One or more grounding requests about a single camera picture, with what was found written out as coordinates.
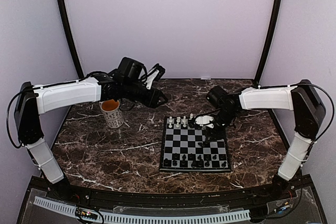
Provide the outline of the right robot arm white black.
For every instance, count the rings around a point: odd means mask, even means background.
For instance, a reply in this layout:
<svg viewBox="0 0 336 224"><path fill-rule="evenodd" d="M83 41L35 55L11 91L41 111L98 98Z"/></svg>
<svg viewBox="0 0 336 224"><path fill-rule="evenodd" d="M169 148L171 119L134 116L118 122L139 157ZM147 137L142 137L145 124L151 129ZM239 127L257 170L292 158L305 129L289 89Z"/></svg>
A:
<svg viewBox="0 0 336 224"><path fill-rule="evenodd" d="M233 93L215 86L206 96L215 110L196 116L195 124L209 127L206 140L210 142L222 138L241 111L268 110L277 124L280 123L277 111L291 111L295 124L293 139L277 171L280 179L268 187L269 197L278 200L287 193L287 182L307 161L313 145L325 133L320 128L327 111L318 91L324 89L307 79L282 86L251 86Z"/></svg>

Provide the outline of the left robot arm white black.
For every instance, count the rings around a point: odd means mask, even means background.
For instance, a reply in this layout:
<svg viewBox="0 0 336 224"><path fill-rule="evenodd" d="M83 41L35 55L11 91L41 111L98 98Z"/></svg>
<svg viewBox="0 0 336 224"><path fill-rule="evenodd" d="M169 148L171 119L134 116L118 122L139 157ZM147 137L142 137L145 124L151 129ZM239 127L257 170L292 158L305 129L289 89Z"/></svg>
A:
<svg viewBox="0 0 336 224"><path fill-rule="evenodd" d="M93 71L81 79L53 84L22 84L8 104L14 107L14 122L18 143L24 147L37 167L54 185L54 193L63 201L74 197L74 189L66 183L66 175L46 143L40 117L48 112L82 103L127 99L147 108L157 108L167 103L162 91L154 88L154 82L165 74L165 68L155 64L150 70L128 57L123 57L116 69L110 72Z"/></svg>

